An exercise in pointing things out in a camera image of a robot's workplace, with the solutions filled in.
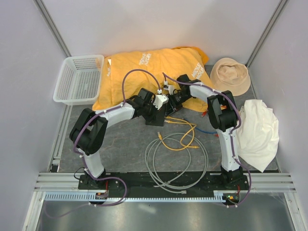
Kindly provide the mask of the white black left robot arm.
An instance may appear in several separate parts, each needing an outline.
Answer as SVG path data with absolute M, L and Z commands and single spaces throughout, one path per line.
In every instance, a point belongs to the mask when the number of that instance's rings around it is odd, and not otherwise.
M 124 100 L 117 106 L 95 112 L 89 108 L 82 111 L 69 138 L 73 151 L 80 155 L 89 184 L 95 189 L 105 185 L 105 168 L 101 162 L 99 149 L 103 144 L 106 130 L 122 121 L 142 116 L 146 124 L 155 123 L 160 113 L 164 113 L 168 97 L 142 88 L 138 95 Z

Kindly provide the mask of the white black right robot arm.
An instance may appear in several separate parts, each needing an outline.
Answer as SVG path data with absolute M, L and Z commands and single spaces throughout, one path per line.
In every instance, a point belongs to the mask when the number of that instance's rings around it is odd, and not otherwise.
M 207 102 L 209 121 L 218 134 L 221 147 L 221 186 L 229 190 L 240 185 L 244 189 L 247 177 L 243 173 L 235 144 L 235 130 L 241 126 L 241 118 L 232 93 L 215 90 L 198 79 L 190 80 L 187 75 L 181 75 L 176 80 L 163 75 L 165 80 L 170 79 L 180 87 L 177 93 L 169 91 L 169 107 L 173 111 L 190 98 Z

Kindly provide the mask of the black network switch box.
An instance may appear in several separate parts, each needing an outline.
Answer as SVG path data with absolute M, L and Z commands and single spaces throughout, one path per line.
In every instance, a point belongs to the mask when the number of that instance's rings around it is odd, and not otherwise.
M 145 124 L 149 126 L 157 126 L 163 127 L 165 121 L 165 113 L 166 113 L 167 105 L 164 104 L 153 116 L 152 119 L 146 120 Z

